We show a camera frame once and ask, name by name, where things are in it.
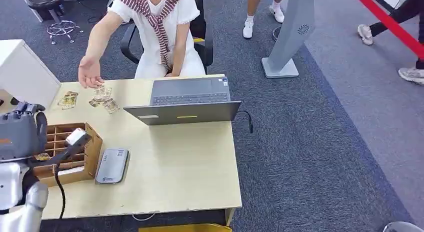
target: person's arm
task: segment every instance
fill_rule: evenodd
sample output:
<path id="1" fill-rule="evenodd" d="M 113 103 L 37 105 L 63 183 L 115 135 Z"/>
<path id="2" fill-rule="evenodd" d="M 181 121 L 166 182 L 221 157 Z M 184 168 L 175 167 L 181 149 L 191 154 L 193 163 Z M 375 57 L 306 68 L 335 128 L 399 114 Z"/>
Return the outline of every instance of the person's arm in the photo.
<path id="1" fill-rule="evenodd" d="M 100 60 L 108 46 L 111 35 L 119 28 L 122 22 L 123 19 L 119 15 L 109 11 L 91 30 L 85 56 Z"/>
<path id="2" fill-rule="evenodd" d="M 186 57 L 187 36 L 189 35 L 190 23 L 176 26 L 175 47 L 173 50 L 173 67 L 170 76 L 180 76 Z"/>
<path id="3" fill-rule="evenodd" d="M 91 30 L 85 56 L 78 67 L 78 81 L 84 88 L 97 88 L 104 83 L 100 76 L 100 58 L 122 21 L 118 14 L 110 11 Z"/>

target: laptop keyboard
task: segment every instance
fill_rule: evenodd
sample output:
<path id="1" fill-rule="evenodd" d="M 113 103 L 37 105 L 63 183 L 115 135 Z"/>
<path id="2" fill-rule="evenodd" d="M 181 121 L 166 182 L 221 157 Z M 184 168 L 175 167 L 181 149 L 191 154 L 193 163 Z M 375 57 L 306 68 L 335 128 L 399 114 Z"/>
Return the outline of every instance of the laptop keyboard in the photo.
<path id="1" fill-rule="evenodd" d="M 153 97 L 153 106 L 215 103 L 228 101 L 227 93 L 205 93 Z"/>

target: floor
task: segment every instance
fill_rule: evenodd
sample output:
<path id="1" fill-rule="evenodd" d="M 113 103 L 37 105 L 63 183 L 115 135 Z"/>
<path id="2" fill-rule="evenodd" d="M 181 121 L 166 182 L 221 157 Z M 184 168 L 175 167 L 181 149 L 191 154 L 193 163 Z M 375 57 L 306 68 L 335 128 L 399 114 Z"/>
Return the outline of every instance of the floor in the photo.
<path id="1" fill-rule="evenodd" d="M 422 170 L 410 167 L 423 161 L 418 150 L 423 108 L 413 103 L 423 88 L 396 74 L 396 68 L 412 65 L 413 54 L 390 33 L 378 38 L 385 44 L 362 45 L 356 26 L 373 18 L 356 0 L 316 0 L 317 28 L 293 58 L 300 76 L 266 79 L 260 58 L 270 53 L 271 31 L 278 26 L 266 6 L 270 1 L 262 0 L 253 38 L 245 40 L 246 0 L 205 0 L 215 48 L 208 71 L 228 76 L 232 97 L 243 101 L 255 124 L 249 134 L 245 117 L 233 123 L 243 200 L 234 231 L 377 232 L 392 221 L 422 225 Z M 67 3 L 67 16 L 86 32 L 73 44 L 63 39 L 53 46 L 45 33 L 49 22 L 38 23 L 22 0 L 0 0 L 0 23 L 6 25 L 0 40 L 24 39 L 60 81 L 76 81 L 93 26 L 87 19 L 104 13 L 105 4 Z M 112 36 L 101 61 L 105 79 L 134 76 L 136 66 L 119 52 L 125 29 Z M 207 211 L 163 214 L 148 222 L 129 216 L 52 220 L 42 229 L 133 232 L 222 219 L 219 211 Z"/>
<path id="2" fill-rule="evenodd" d="M 362 44 L 359 24 L 376 19 L 359 0 L 315 0 L 316 30 L 306 42 L 388 181 L 424 227 L 424 86 L 403 81 L 417 57 L 390 31 Z M 402 24 L 418 37 L 418 18 Z"/>

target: gray laptop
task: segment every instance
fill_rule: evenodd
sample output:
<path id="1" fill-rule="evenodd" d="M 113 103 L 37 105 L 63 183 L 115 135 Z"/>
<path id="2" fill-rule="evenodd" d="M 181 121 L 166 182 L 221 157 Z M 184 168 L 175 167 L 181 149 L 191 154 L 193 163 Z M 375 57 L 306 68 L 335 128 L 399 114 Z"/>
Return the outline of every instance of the gray laptop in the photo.
<path id="1" fill-rule="evenodd" d="M 227 77 L 155 80 L 149 106 L 123 109 L 147 125 L 232 121 L 241 101 L 231 101 Z"/>

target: red barrier rope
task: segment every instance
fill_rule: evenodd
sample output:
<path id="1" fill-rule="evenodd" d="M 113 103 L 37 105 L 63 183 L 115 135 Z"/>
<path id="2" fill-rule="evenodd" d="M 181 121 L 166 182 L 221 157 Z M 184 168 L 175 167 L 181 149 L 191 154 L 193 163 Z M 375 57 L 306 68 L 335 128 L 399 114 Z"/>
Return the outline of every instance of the red barrier rope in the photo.
<path id="1" fill-rule="evenodd" d="M 373 0 L 359 0 L 377 17 L 396 37 L 399 38 L 418 58 L 424 60 L 424 45 L 404 30 L 392 17 L 388 16 Z"/>

